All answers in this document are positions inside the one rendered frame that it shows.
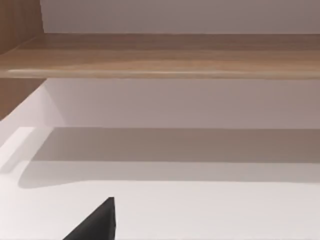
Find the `wooden open shelf unit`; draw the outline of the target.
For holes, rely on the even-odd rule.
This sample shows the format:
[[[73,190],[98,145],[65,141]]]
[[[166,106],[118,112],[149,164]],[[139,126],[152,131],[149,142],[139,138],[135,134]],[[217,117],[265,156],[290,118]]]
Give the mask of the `wooden open shelf unit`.
[[[46,33],[0,0],[0,121],[48,78],[320,80],[320,34]]]

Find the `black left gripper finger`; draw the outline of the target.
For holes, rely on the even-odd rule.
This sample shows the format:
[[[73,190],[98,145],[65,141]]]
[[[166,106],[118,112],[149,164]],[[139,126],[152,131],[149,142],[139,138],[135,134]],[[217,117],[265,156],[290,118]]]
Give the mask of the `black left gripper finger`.
[[[108,197],[62,240],[115,240],[115,198]]]

